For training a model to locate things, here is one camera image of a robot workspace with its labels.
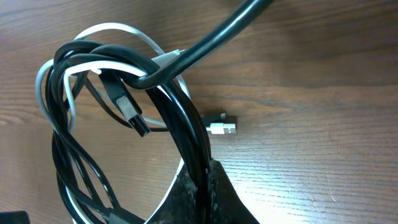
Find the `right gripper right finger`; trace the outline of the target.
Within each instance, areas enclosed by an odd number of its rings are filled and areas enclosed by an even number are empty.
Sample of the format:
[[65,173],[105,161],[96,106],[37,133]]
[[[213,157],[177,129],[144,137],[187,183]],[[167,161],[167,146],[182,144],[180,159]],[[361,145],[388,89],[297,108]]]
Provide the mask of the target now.
[[211,208],[209,223],[259,224],[242,203],[221,162],[210,161]]

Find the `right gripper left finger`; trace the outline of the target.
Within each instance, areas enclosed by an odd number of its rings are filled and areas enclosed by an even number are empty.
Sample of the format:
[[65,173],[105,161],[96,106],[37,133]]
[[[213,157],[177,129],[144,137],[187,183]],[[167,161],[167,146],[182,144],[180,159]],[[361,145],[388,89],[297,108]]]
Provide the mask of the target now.
[[146,223],[191,224],[196,223],[197,188],[192,182],[186,165],[181,166],[173,184],[161,205]]

